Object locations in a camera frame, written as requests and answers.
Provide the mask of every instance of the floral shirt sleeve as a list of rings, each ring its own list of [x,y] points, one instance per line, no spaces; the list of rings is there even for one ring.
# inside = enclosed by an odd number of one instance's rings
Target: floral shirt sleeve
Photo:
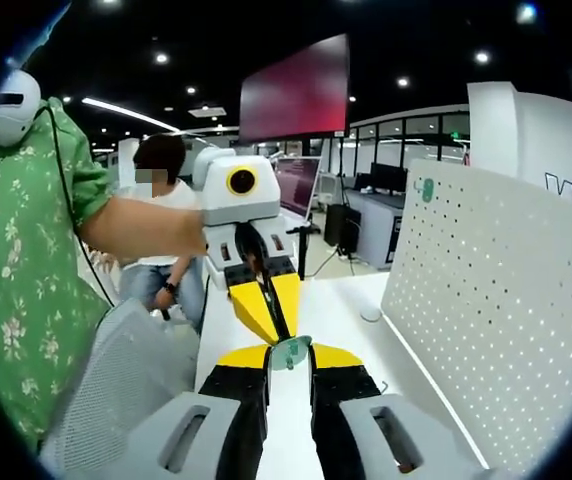
[[[108,201],[108,177],[61,103],[49,104],[81,225]],[[0,148],[0,401],[33,449],[108,309],[77,275],[72,226],[43,113],[19,146]]]

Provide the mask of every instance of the monitor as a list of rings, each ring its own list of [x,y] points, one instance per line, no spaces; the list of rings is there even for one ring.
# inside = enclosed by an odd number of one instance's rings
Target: monitor
[[[251,75],[242,84],[244,143],[346,131],[348,40],[328,38]]]
[[[308,220],[320,163],[319,158],[283,158],[277,162],[275,176],[283,213]]]
[[[381,188],[391,192],[405,192],[406,180],[407,173],[402,167],[383,163],[373,163],[370,166],[370,186],[373,188]]]

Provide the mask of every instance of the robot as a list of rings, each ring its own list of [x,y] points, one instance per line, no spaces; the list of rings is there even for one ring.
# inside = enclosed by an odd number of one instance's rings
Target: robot
[[[224,355],[198,393],[181,394],[142,422],[118,461],[95,476],[67,479],[255,479],[267,436],[270,372],[305,358],[311,432],[325,478],[508,478],[464,457],[449,430],[403,397],[382,395],[355,355],[297,337],[301,282],[269,159],[209,147],[196,159],[193,180],[204,211],[207,268],[258,345]]]

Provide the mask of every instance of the computer monitor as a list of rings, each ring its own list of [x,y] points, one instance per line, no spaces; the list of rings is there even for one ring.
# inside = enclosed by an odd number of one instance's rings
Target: computer monitor
[[[405,192],[407,173],[402,167],[394,167],[383,163],[373,163],[370,166],[371,187]]]
[[[308,220],[319,175],[319,158],[283,158],[275,166],[282,213]]]

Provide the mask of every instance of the ceiling light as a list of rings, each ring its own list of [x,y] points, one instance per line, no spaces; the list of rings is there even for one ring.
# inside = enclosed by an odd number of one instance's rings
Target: ceiling light
[[[115,113],[120,113],[128,117],[136,118],[137,120],[141,120],[143,122],[156,125],[173,133],[182,133],[182,131],[177,127],[173,127],[172,125],[169,125],[167,123],[160,122],[159,120],[155,120],[154,118],[148,117],[146,115],[142,115],[141,113],[128,110],[127,108],[118,107],[117,105],[111,105],[110,103],[102,102],[101,100],[95,100],[94,98],[87,97],[82,100],[82,103],[86,105],[92,105],[98,108],[103,108],[105,110],[110,110]]]
[[[475,54],[475,61],[480,65],[486,65],[490,61],[488,52],[480,51]]]
[[[517,8],[517,23],[529,24],[537,19],[537,9],[530,3],[522,3]]]
[[[168,63],[168,55],[166,55],[165,53],[158,53],[155,56],[155,62],[158,63],[159,65],[164,65],[165,63]]]

